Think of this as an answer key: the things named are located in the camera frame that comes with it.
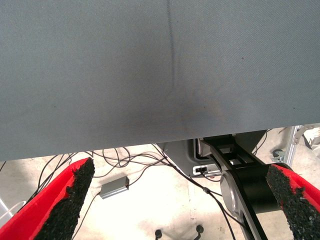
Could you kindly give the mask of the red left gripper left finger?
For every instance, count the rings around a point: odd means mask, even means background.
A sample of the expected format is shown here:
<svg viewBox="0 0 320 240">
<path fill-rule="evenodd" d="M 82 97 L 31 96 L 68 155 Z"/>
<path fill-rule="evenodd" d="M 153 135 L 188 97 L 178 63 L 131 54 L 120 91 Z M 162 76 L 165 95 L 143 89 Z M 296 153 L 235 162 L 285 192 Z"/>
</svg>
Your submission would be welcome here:
<svg viewBox="0 0 320 240">
<path fill-rule="evenodd" d="M 95 173 L 92 158 L 66 167 L 0 229 L 2 240 L 70 240 Z"/>
</svg>

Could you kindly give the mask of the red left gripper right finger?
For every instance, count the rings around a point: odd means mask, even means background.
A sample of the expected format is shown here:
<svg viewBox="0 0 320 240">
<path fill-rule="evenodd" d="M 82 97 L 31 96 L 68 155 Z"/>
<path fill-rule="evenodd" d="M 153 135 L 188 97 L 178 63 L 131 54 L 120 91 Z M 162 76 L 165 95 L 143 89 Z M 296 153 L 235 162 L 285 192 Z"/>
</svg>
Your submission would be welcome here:
<svg viewBox="0 0 320 240">
<path fill-rule="evenodd" d="M 320 238 L 320 190 L 293 170 L 272 164 L 266 181 L 295 240 Z"/>
</svg>

